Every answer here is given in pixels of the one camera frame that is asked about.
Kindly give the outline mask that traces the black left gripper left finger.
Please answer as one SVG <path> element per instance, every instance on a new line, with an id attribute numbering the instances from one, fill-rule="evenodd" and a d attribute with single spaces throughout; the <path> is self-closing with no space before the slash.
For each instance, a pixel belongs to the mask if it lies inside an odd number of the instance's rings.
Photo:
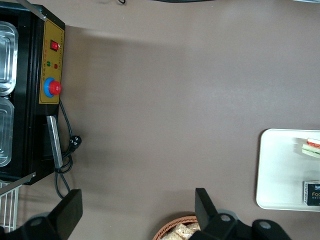
<path id="1" fill-rule="evenodd" d="M 80 189 L 72 189 L 49 213 L 30 218 L 9 233 L 11 240 L 67 240 L 83 216 Z"/>

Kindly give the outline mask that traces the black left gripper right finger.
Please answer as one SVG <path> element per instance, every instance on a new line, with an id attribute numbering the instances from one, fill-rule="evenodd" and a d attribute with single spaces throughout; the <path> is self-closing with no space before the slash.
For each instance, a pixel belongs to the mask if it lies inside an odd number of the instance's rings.
<path id="1" fill-rule="evenodd" d="M 233 240 L 236 234 L 238 218 L 229 210 L 218 211 L 205 188 L 195 189 L 195 216 L 200 230 L 192 240 Z"/>

